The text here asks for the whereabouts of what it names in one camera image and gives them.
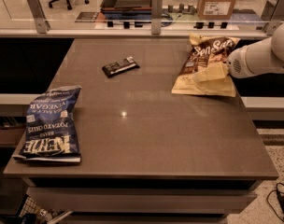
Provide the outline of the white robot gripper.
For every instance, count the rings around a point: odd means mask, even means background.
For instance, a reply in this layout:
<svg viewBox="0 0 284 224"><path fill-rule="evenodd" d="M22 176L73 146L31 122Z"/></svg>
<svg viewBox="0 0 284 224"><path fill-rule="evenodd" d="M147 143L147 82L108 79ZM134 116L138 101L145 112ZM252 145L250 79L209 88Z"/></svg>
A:
<svg viewBox="0 0 284 224"><path fill-rule="evenodd" d="M248 48L242 47L235 49L227 58L225 63L212 63L207 68L204 68L192 75L192 79L196 82L206 82L226 78L230 72L232 77L247 78L254 77L255 74L249 69L246 61Z"/></svg>

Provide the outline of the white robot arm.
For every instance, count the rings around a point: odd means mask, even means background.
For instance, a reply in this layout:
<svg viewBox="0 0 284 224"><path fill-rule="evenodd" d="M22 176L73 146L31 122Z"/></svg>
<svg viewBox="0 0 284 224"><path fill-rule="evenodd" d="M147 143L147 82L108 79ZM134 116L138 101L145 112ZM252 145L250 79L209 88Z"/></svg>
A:
<svg viewBox="0 0 284 224"><path fill-rule="evenodd" d="M284 22L271 37L234 50L221 65L213 64L194 74L192 79L205 82L228 74L235 78L284 74Z"/></svg>

